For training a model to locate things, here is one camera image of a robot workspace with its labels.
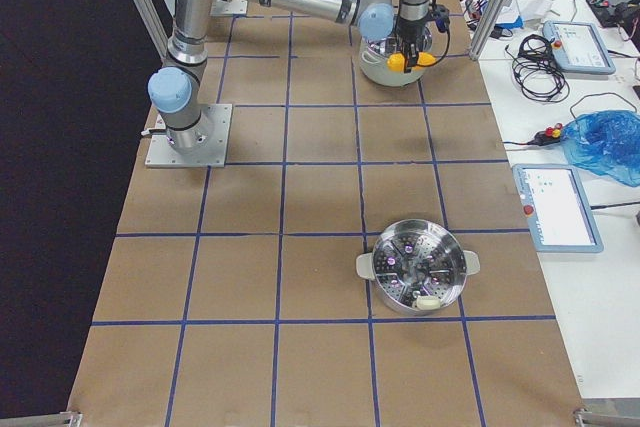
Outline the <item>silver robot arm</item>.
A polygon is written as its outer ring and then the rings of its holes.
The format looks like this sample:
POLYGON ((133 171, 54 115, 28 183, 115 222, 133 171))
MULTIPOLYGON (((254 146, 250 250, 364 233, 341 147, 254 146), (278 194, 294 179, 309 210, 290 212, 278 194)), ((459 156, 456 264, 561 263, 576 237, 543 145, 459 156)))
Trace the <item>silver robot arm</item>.
POLYGON ((148 164, 423 163, 413 107, 362 105, 358 78, 418 82, 436 64, 435 0, 175 0, 162 69, 148 83, 159 124, 148 164))

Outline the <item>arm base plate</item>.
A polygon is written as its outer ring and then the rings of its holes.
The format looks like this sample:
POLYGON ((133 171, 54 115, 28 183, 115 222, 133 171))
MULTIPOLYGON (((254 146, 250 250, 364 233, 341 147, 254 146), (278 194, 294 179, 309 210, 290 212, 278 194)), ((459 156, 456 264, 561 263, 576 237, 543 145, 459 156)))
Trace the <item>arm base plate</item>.
POLYGON ((214 18, 245 16, 247 14, 247 10, 248 2, 246 0, 214 0, 210 11, 210 16, 214 18))
POLYGON ((222 168, 226 163, 232 121, 231 104, 199 104, 199 122, 187 131, 169 129, 160 114, 150 138, 145 165, 149 168, 222 168))

